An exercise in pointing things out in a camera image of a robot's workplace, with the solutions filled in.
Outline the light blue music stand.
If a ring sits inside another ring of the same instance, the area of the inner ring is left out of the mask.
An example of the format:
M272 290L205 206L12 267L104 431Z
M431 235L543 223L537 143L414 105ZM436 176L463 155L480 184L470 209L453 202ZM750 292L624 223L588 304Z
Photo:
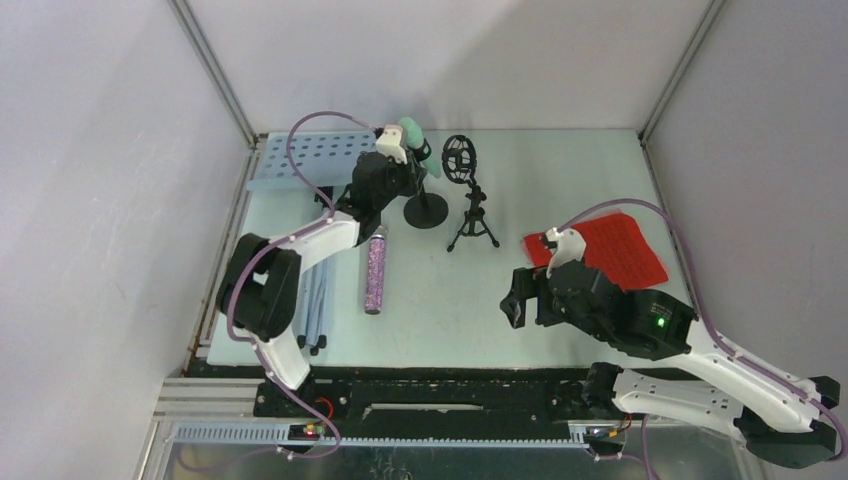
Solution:
M294 170L337 200L351 182L358 155L374 148L374 136L363 131L299 133L292 140L295 160L290 161L284 155L286 139L285 133L273 133L266 141L254 179L248 183L244 234L271 239L318 219L327 206ZM364 253L363 248L346 250L307 272L303 295L308 306L296 316L294 328L308 354L325 358L323 349L339 347L341 328L351 326L363 313Z

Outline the black round base mic stand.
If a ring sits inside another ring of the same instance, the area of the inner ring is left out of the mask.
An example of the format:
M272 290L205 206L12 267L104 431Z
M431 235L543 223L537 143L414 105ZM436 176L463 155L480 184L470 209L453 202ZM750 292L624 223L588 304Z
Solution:
M431 229L441 225L447 219L449 207L442 196L426 191L424 179L428 173L415 158L414 160L412 175L414 193L404 205L404 219L417 229Z

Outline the red sheet music page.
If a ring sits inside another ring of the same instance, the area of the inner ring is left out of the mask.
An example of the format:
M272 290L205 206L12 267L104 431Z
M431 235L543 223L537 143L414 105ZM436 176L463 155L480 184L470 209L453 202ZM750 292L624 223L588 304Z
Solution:
M665 265L633 217L616 211L569 228L580 232L587 242L582 261L600 270L622 290L656 287L669 280ZM544 239L544 233L525 236L523 248L534 267L546 270L554 245Z

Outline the pink glitter microphone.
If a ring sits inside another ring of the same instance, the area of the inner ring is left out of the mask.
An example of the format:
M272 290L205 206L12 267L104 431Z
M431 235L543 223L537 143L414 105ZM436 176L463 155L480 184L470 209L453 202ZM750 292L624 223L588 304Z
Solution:
M378 315L382 311L387 257L387 233L388 230L385 226L379 226L368 242L364 299L364 311L368 315Z

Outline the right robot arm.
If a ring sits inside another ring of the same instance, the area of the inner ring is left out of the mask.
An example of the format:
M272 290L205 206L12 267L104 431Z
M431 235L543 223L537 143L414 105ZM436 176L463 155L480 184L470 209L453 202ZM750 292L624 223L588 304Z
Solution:
M768 367L712 333L692 307L655 289L624 291L581 261L553 269L519 268L499 308L522 328L526 303L536 324L568 324L630 358L676 369L691 380L652 377L596 362L581 392L585 411L661 416L712 430L744 444L761 460L803 469L842 458L845 430L828 413L841 387L827 376L797 377Z

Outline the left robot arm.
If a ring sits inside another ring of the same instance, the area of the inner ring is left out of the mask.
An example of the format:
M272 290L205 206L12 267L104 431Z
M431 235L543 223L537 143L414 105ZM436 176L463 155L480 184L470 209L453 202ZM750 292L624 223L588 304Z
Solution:
M369 240L383 210L398 197L416 195L425 175L417 161L402 164L366 152L358 157L346 192L317 220L276 240L249 233L237 241L215 307L226 317L230 338L248 343L280 386L277 402L290 415L304 416L316 403L315 388L304 382L310 362L291 328L302 275Z

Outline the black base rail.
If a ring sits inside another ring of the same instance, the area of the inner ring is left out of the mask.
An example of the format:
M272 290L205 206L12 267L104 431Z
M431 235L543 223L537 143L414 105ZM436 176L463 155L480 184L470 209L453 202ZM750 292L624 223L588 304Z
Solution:
M582 423L633 429L605 393L584 391L586 368L446 369L313 368L287 396L259 384L257 418L306 419L322 414L348 439L565 440Z

